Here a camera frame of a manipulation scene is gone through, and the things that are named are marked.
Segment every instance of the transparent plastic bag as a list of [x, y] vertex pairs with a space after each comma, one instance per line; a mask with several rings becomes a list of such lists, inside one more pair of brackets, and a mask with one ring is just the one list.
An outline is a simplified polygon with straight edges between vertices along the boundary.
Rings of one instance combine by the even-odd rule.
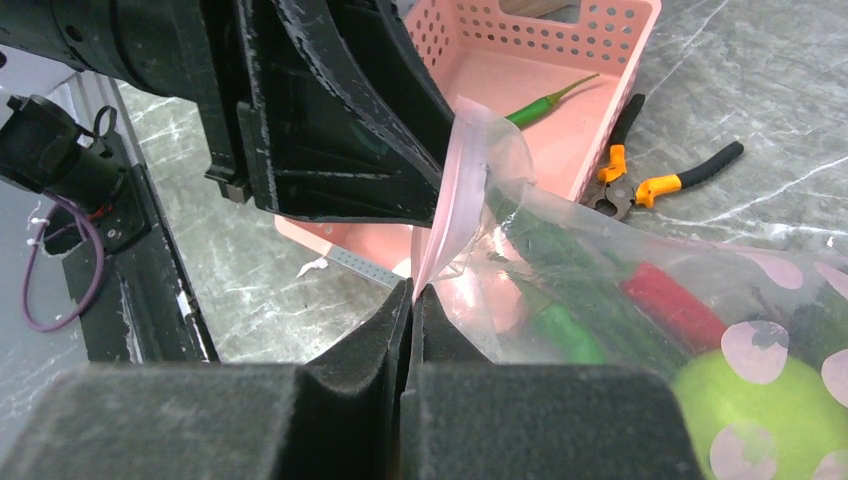
[[848, 478], [848, 259], [662, 238], [548, 194], [518, 129], [467, 99], [447, 163], [485, 181], [443, 184], [419, 251], [450, 247], [416, 282], [493, 361], [655, 372], [710, 478]]

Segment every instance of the orange and black handle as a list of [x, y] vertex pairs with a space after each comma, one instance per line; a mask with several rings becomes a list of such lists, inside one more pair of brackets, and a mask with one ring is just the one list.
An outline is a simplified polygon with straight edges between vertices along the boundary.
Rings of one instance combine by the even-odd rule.
[[733, 142], [695, 168], [676, 175], [666, 175], [664, 177], [645, 180], [636, 189], [636, 204], [653, 208], [656, 197], [694, 187], [699, 183], [709, 180], [724, 167], [739, 158], [744, 151], [745, 147], [741, 143]]
[[612, 133], [610, 133], [610, 164], [598, 171], [598, 179], [606, 185], [627, 173], [624, 142], [627, 141], [630, 127], [633, 126], [633, 122], [636, 121], [636, 117], [642, 111], [643, 105], [645, 105], [645, 95], [641, 93], [633, 95], [627, 106], [621, 110], [621, 114], [615, 122]]

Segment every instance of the red chili pepper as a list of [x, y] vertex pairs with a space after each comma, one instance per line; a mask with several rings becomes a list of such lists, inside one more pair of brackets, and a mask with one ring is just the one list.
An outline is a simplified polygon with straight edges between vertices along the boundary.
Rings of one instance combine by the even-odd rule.
[[727, 326], [667, 273], [649, 263], [636, 268], [620, 285], [633, 303], [654, 323], [683, 342], [693, 353], [721, 348]]

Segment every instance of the cable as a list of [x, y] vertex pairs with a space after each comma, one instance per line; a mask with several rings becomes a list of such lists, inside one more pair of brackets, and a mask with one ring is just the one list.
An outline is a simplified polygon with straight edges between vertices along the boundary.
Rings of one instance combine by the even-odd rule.
[[[24, 285], [21, 291], [21, 307], [24, 314], [24, 321], [27, 326], [31, 329], [38, 332], [55, 332], [61, 328], [66, 327], [68, 324], [74, 321], [77, 317], [82, 315], [90, 306], [92, 300], [97, 295], [97, 291], [100, 289], [100, 285], [103, 282], [103, 264], [106, 261], [106, 252], [103, 249], [103, 240], [100, 238], [100, 234], [97, 232], [97, 228], [88, 217], [76, 207], [74, 204], [69, 202], [68, 200], [57, 197], [51, 193], [44, 192], [44, 196], [55, 202], [53, 208], [50, 209], [50, 212], [47, 213], [47, 219], [53, 217], [56, 213], [56, 210], [59, 208], [64, 208], [71, 215], [74, 216], [74, 220], [76, 222], [77, 228], [80, 230], [80, 236], [83, 241], [85, 241], [86, 237], [88, 237], [92, 244], [94, 245], [94, 255], [95, 255], [95, 266], [94, 266], [94, 277], [91, 279], [91, 285], [88, 287], [88, 291], [85, 292], [85, 295], [82, 297], [82, 300], [79, 301], [76, 308], [69, 313], [68, 315], [62, 317], [53, 325], [42, 325], [36, 322], [32, 318], [32, 314], [29, 311], [29, 283], [32, 278], [32, 272], [35, 269], [35, 259], [38, 257], [38, 246], [44, 237], [44, 233], [47, 230], [48, 222], [43, 223], [39, 229], [38, 233], [35, 235], [35, 244], [32, 247], [32, 252], [29, 255], [29, 260], [27, 261], [26, 271], [24, 272]], [[55, 237], [58, 233], [64, 231], [68, 227], [63, 228], [58, 232], [54, 232], [49, 238]]]

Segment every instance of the pink basket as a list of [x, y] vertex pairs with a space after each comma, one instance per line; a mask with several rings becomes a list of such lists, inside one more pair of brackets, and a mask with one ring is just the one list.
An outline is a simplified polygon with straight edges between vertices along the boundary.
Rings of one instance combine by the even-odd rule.
[[[583, 0], [579, 22], [565, 24], [504, 14], [497, 0], [420, 0], [405, 24], [451, 105], [463, 96], [508, 115], [601, 74], [524, 130], [539, 187], [576, 200], [593, 178], [659, 12], [659, 0]], [[406, 226], [276, 224], [320, 254], [335, 244], [409, 276]]]

